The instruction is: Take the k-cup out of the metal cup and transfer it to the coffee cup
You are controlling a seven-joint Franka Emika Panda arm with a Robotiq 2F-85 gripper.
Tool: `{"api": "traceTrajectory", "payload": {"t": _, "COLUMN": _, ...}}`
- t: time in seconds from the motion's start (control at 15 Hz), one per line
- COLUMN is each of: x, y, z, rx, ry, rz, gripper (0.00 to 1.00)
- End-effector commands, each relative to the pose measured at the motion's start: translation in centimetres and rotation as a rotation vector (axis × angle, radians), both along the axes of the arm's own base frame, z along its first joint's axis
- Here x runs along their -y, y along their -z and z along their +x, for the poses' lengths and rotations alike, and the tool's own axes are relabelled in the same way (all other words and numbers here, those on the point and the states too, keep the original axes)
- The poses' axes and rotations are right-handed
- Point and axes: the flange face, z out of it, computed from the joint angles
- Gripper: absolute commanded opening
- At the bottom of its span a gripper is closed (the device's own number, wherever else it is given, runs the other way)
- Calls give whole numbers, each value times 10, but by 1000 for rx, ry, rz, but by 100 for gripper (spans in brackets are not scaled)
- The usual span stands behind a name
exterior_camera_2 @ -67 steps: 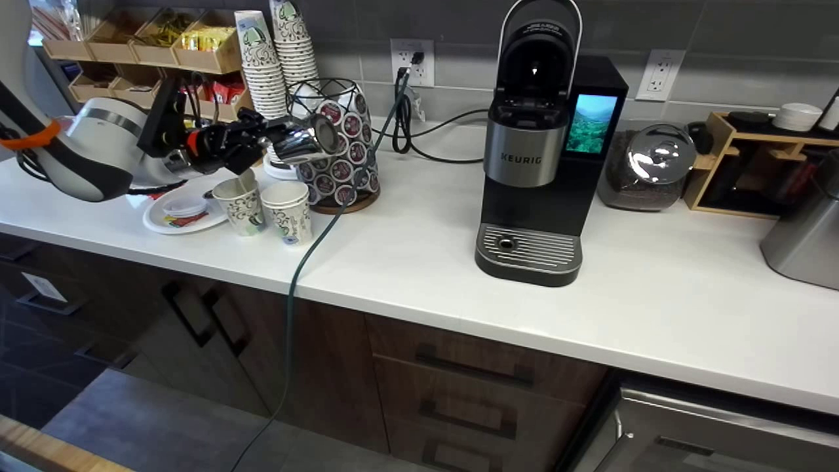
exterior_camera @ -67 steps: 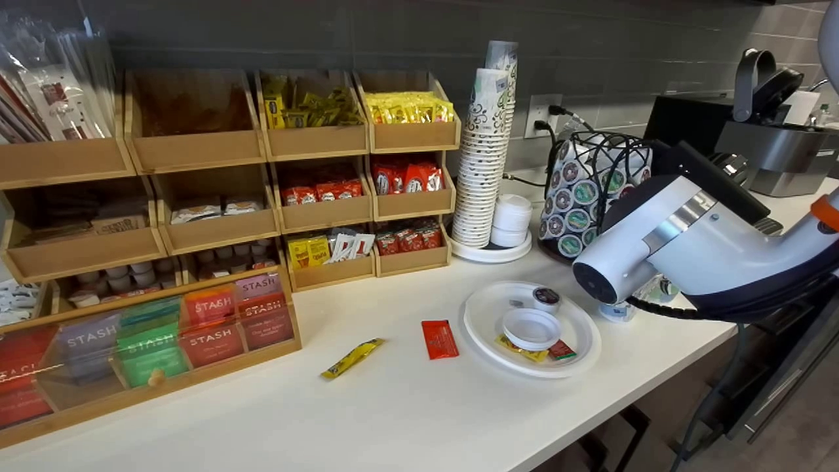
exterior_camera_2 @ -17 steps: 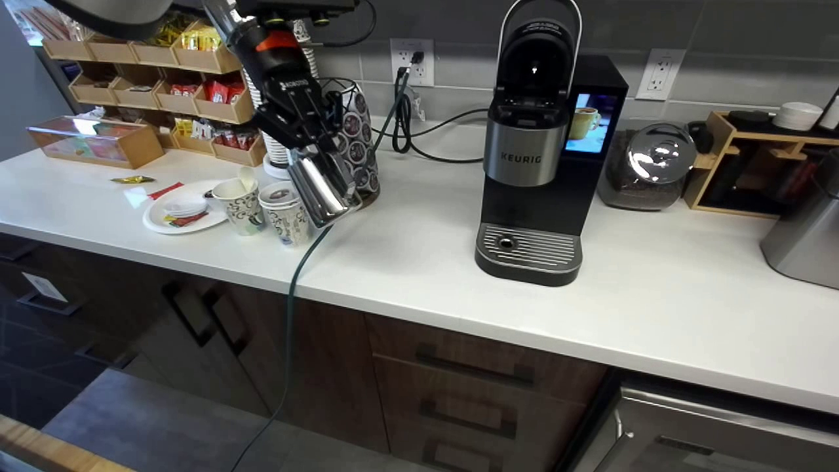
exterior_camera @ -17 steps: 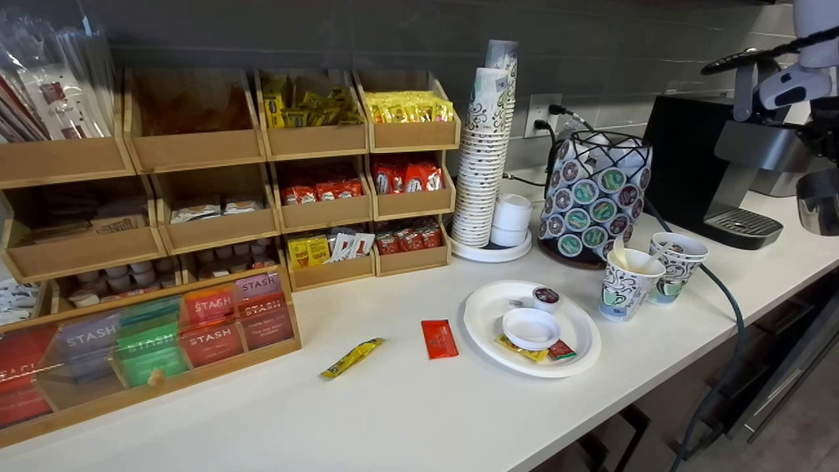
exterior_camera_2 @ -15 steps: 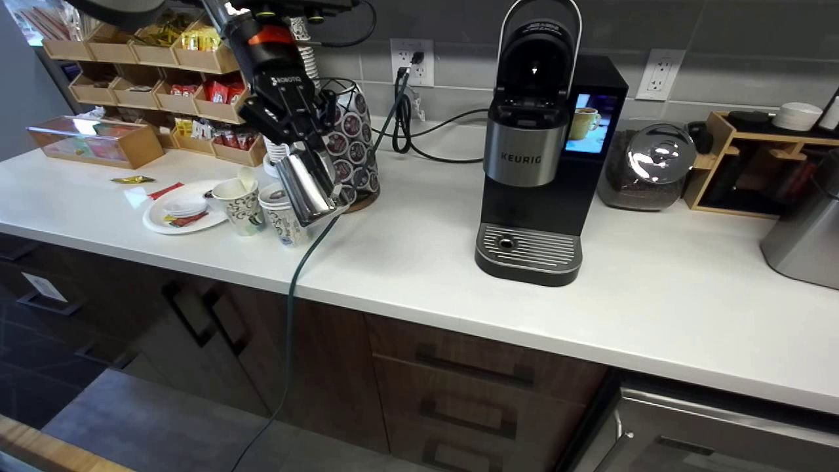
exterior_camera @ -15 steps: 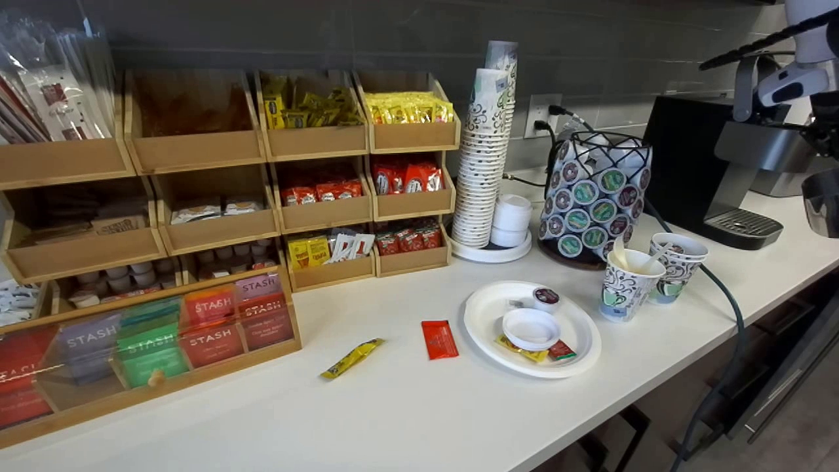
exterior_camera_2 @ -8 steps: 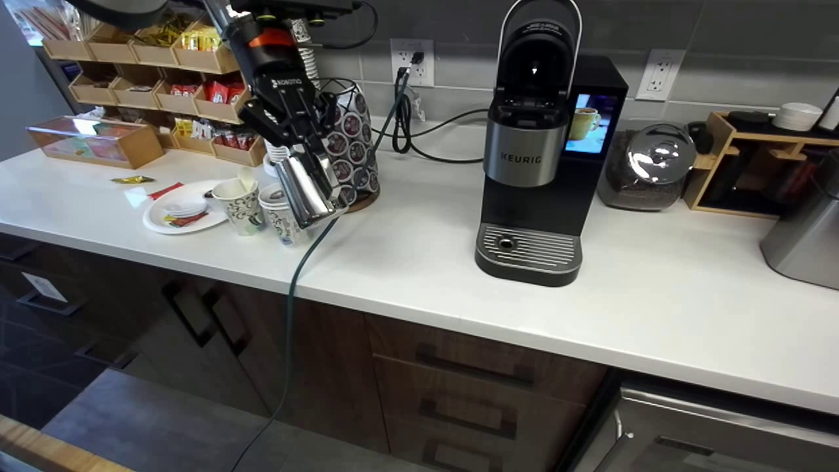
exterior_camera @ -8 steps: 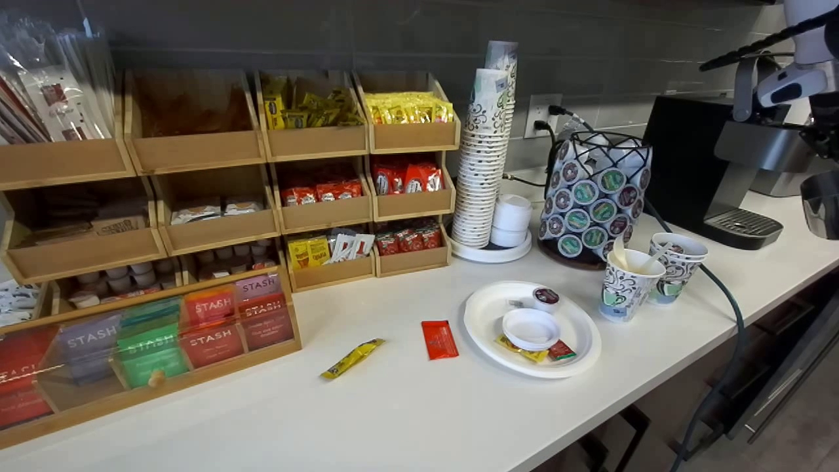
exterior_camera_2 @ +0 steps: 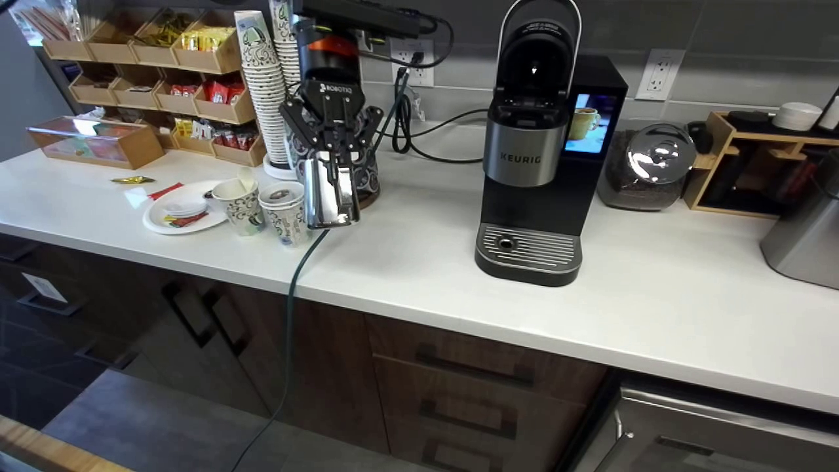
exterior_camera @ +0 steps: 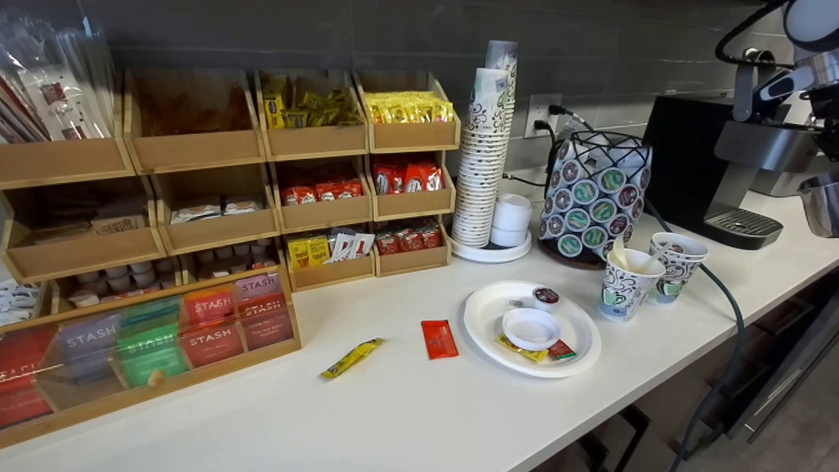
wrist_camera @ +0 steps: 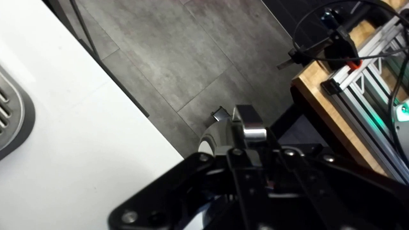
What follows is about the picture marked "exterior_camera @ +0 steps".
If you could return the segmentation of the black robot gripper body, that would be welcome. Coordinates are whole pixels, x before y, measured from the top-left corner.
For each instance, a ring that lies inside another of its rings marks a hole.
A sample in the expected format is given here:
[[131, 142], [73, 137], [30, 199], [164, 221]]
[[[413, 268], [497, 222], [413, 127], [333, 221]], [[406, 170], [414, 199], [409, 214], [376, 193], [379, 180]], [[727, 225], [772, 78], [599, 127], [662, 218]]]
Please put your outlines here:
[[815, 145], [828, 161], [839, 162], [839, 83], [811, 89], [807, 99], [815, 121], [822, 123]]

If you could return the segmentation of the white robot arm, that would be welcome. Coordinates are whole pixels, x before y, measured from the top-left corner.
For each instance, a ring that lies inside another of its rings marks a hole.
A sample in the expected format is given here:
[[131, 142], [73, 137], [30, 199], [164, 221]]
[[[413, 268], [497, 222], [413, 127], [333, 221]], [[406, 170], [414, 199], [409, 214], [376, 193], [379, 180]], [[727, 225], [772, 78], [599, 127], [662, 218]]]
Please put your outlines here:
[[801, 92], [822, 123], [819, 149], [839, 161], [839, 0], [781, 0], [781, 20], [797, 58], [761, 83], [755, 99], [776, 106]]

